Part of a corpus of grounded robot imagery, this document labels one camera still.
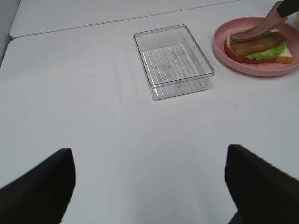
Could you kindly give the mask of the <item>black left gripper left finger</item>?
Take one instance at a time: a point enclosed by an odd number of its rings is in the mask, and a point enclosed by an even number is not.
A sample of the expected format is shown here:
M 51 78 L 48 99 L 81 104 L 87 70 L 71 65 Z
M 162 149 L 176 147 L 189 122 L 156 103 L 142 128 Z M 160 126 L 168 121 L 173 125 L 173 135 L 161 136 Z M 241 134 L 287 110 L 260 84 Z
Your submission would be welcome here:
M 75 182 L 72 151 L 62 148 L 0 189 L 0 222 L 61 223 Z

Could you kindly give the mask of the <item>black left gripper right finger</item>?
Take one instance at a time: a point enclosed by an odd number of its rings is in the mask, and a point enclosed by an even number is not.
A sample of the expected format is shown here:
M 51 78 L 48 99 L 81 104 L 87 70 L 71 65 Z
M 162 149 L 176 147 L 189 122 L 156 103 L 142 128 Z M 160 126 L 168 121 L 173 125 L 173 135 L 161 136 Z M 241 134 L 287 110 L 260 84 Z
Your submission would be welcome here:
M 299 222 L 299 181 L 241 145 L 228 147 L 225 182 L 237 207 L 231 224 Z

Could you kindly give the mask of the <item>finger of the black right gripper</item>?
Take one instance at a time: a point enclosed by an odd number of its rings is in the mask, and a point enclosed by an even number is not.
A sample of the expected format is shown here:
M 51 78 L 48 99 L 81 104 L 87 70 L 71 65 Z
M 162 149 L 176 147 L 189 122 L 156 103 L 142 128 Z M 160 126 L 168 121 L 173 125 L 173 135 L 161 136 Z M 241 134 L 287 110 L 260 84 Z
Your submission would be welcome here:
M 277 7 L 277 12 L 281 17 L 289 16 L 299 10 L 299 0 L 284 0 Z

